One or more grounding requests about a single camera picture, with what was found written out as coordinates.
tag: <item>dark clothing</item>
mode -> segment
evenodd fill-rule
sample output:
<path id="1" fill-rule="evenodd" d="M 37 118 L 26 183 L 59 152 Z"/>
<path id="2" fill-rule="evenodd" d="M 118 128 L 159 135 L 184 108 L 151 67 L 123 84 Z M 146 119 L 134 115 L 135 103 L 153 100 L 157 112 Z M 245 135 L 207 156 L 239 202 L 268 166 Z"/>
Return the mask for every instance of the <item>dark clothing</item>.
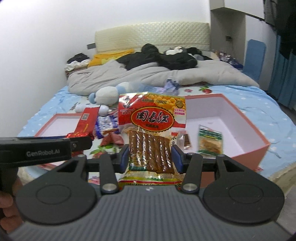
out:
<path id="1" fill-rule="evenodd" d="M 152 44 L 145 44 L 141 52 L 122 56 L 117 59 L 117 62 L 124 64 L 127 70 L 151 62 L 157 62 L 159 66 L 166 67 L 170 70 L 190 69 L 197 65 L 196 59 L 187 53 L 177 53 L 174 55 L 161 54 L 157 47 Z"/>
<path id="2" fill-rule="evenodd" d="M 196 47 L 191 47 L 186 50 L 187 50 L 187 53 L 190 53 L 192 55 L 195 55 L 195 54 L 202 55 L 202 52 Z"/>
<path id="3" fill-rule="evenodd" d="M 73 61 L 81 62 L 81 61 L 86 60 L 86 59 L 89 59 L 89 57 L 87 55 L 85 55 L 84 53 L 79 53 L 79 54 L 74 55 L 74 57 L 70 58 L 67 61 L 67 64 L 70 64 Z"/>
<path id="4" fill-rule="evenodd" d="M 281 36 L 280 53 L 289 59 L 291 50 L 296 54 L 296 1 L 265 0 L 264 10 L 266 23 Z"/>
<path id="5" fill-rule="evenodd" d="M 204 57 L 204 60 L 213 60 L 212 58 L 205 56 L 205 55 L 202 55 L 202 57 Z"/>

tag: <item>gray comforter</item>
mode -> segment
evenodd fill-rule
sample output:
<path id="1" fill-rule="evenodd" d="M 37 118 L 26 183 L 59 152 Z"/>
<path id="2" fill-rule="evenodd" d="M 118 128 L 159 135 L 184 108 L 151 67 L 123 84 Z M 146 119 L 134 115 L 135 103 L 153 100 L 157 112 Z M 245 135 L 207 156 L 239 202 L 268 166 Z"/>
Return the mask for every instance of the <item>gray comforter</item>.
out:
<path id="1" fill-rule="evenodd" d="M 140 81 L 142 84 L 163 87 L 172 77 L 180 85 L 207 82 L 212 85 L 259 86 L 254 80 L 233 68 L 230 64 L 218 60 L 198 62 L 198 68 L 169 70 L 157 63 L 140 65 L 126 70 L 123 64 L 115 60 L 71 74 L 68 78 L 69 92 L 77 95 L 89 95 L 105 86 L 116 86 L 122 82 Z"/>

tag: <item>yellow pillow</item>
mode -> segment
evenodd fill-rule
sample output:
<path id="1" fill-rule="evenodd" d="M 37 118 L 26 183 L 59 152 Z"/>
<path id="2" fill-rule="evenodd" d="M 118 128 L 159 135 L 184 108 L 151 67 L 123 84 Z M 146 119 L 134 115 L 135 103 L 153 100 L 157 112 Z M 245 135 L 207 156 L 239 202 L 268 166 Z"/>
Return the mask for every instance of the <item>yellow pillow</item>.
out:
<path id="1" fill-rule="evenodd" d="M 111 59 L 118 59 L 124 55 L 135 52 L 134 49 L 129 49 L 121 52 L 113 53 L 99 53 L 95 54 L 93 59 L 89 62 L 88 68 L 91 66 L 101 65 L 107 63 Z"/>

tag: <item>wall switch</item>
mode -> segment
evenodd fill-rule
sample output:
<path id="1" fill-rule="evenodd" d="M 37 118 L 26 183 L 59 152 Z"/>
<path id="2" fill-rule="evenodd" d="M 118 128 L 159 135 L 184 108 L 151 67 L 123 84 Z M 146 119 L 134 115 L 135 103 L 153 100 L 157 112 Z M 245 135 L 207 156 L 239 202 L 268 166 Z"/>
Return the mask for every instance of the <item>wall switch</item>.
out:
<path id="1" fill-rule="evenodd" d="M 87 49 L 95 49 L 96 48 L 96 43 L 88 44 Z"/>

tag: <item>blue chair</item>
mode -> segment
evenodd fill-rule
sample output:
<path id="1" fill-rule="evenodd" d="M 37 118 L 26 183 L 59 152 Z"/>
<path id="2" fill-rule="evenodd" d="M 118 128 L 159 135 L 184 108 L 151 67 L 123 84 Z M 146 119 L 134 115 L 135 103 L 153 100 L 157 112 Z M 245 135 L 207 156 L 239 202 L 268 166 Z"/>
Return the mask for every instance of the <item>blue chair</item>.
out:
<path id="1" fill-rule="evenodd" d="M 259 82 L 262 71 L 265 50 L 265 43 L 253 39 L 248 41 L 243 73 L 257 83 Z"/>

